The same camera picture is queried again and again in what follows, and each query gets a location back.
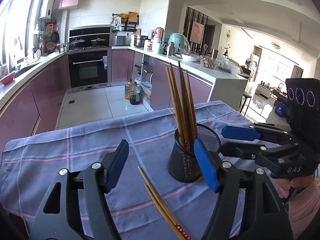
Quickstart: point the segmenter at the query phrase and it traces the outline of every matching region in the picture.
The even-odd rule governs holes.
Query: camera lens
[[[310,107],[315,106],[315,103],[316,103],[315,96],[311,91],[307,93],[307,102]]]
[[[289,99],[290,99],[290,100],[293,100],[293,98],[294,98],[294,93],[293,93],[292,88],[289,88],[289,90],[288,90],[288,96],[289,96]]]
[[[296,99],[298,104],[303,105],[304,104],[304,93],[301,88],[296,89]]]

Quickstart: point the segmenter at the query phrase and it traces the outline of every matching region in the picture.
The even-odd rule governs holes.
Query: black mesh pen holder
[[[209,127],[197,124],[198,138],[208,151],[220,152],[221,141],[219,136]],[[168,161],[168,172],[177,181],[190,183],[200,178],[201,170],[194,153],[185,150],[181,145],[178,129],[174,133],[175,143]]]

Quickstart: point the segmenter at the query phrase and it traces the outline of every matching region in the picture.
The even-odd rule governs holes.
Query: white countertop
[[[46,57],[41,57],[41,62],[39,64],[21,74],[19,77],[16,77],[10,84],[5,86],[0,84],[0,109],[4,107],[4,105],[15,94],[15,92],[17,92],[19,88],[22,87],[30,78],[36,75],[51,62],[61,57],[63,53],[64,52],[54,52]]]
[[[248,81],[246,78],[234,75],[231,73],[224,72],[218,69],[210,69],[202,67],[199,63],[183,61],[181,58],[173,57],[173,56],[165,56],[162,54],[154,53],[151,50],[144,50],[143,48],[136,48],[130,46],[115,46],[112,49],[131,49],[143,54],[146,54],[150,57],[157,58],[159,60],[171,63],[172,65],[178,66],[178,61],[180,61],[181,68],[188,70],[190,73],[193,73],[211,83],[215,83],[216,79],[239,79]]]

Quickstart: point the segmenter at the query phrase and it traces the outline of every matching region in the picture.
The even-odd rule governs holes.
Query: cutting board
[[[137,22],[138,22],[138,13],[135,13],[135,12],[129,12],[128,22],[134,22],[134,23],[137,23]]]

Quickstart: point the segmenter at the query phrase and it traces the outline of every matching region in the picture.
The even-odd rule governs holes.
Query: painting
[[[200,44],[202,40],[204,25],[193,21],[190,41]]]

